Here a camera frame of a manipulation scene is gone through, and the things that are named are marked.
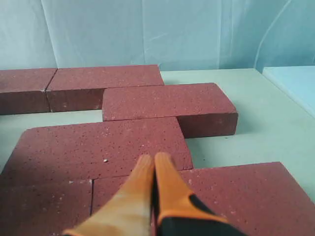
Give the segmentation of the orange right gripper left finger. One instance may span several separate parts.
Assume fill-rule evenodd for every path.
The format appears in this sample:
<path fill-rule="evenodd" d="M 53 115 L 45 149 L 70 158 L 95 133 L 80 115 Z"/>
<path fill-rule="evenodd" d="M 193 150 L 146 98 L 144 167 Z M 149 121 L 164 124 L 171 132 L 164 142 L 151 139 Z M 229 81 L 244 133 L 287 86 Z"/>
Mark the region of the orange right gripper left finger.
<path fill-rule="evenodd" d="M 154 162 L 141 155 L 117 193 L 82 224 L 64 236 L 148 236 L 151 228 L 151 197 Z"/>

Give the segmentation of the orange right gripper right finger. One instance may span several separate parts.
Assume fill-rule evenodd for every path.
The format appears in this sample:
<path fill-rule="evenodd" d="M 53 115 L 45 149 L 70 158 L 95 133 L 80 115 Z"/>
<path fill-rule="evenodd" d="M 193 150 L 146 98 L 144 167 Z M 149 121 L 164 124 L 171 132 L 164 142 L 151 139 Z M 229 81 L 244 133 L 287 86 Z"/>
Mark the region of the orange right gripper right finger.
<path fill-rule="evenodd" d="M 188 187 L 170 154 L 155 155 L 159 236 L 235 236 L 228 220 L 215 214 Z"/>

